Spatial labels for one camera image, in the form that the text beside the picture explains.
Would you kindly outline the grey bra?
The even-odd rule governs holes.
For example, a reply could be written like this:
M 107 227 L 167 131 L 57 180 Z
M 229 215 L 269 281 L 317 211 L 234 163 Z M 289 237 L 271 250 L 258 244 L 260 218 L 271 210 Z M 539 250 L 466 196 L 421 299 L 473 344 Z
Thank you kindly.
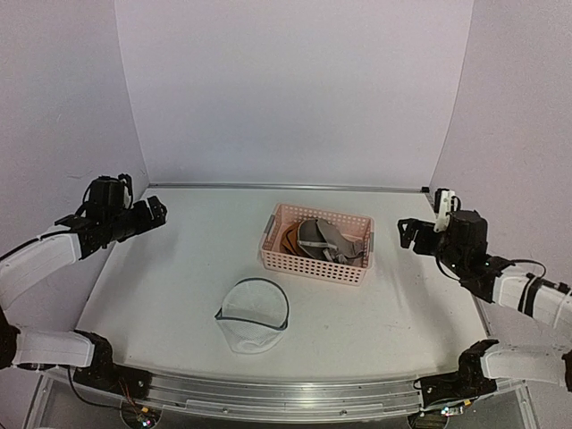
M 351 265 L 366 253 L 363 240 L 345 238 L 337 227 L 321 218 L 300 223 L 298 244 L 310 258 L 341 265 Z

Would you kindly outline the orange black bra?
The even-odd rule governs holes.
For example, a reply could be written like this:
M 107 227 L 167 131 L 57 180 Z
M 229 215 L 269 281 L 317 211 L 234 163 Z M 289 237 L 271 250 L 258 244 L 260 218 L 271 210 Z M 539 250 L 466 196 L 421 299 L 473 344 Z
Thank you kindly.
M 280 241 L 280 251 L 283 254 L 307 257 L 307 253 L 298 244 L 299 226 L 300 223 L 293 223 L 283 232 Z

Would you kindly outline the white mesh laundry bag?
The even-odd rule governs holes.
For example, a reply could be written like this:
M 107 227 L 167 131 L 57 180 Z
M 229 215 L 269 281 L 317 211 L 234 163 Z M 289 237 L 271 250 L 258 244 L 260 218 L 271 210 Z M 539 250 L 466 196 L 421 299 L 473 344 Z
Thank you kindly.
M 233 353 L 260 354 L 273 348 L 289 327 L 290 302 L 278 283 L 249 277 L 231 288 L 214 319 Z

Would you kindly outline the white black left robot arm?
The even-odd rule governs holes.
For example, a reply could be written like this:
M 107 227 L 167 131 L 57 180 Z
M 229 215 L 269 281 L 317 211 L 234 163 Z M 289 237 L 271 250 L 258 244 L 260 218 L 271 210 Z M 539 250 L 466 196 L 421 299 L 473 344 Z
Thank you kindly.
M 47 279 L 114 243 L 165 225 L 156 196 L 127 205 L 85 202 L 54 227 L 1 257 L 1 367 L 46 371 L 64 367 L 81 385 L 116 394 L 148 394 L 152 374 L 117 363 L 110 341 L 85 330 L 50 330 L 9 320 L 7 311 Z

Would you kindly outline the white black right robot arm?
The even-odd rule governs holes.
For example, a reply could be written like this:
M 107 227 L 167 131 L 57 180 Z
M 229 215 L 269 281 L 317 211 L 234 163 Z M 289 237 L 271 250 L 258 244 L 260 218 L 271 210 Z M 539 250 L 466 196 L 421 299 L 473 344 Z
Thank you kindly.
M 488 224 L 476 211 L 460 211 L 448 224 L 414 218 L 398 222 L 400 245 L 433 257 L 484 306 L 490 338 L 461 352 L 456 370 L 419 378 L 425 409 L 457 406 L 497 390 L 500 379 L 571 388 L 571 287 L 531 273 L 532 259 L 488 253 Z

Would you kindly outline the pink perforated plastic basket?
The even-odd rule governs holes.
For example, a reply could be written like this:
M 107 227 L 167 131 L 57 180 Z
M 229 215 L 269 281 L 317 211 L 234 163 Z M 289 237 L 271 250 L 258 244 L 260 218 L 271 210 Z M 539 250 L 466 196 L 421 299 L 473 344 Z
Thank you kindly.
M 374 220 L 368 216 L 280 203 L 260 244 L 268 270 L 358 286 L 374 251 Z

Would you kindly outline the aluminium rail at table back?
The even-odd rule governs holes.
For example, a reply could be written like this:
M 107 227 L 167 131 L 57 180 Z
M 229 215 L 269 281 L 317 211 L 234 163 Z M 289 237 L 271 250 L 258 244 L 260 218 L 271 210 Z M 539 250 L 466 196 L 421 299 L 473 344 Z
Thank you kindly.
M 166 182 L 150 183 L 149 189 L 267 189 L 304 191 L 347 191 L 373 193 L 428 194 L 429 187 L 394 188 L 361 185 L 279 184 L 279 183 L 234 183 L 234 182 Z

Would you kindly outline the aluminium front rail frame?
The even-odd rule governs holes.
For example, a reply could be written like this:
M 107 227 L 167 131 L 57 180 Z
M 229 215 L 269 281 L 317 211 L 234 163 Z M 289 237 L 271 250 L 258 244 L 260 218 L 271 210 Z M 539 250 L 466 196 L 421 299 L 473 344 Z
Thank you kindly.
M 435 381 L 285 381 L 213 378 L 118 366 L 116 384 L 90 369 L 41 374 L 26 428 L 169 428 L 203 425 L 320 428 L 535 428 L 525 382 L 501 379 L 457 397 Z

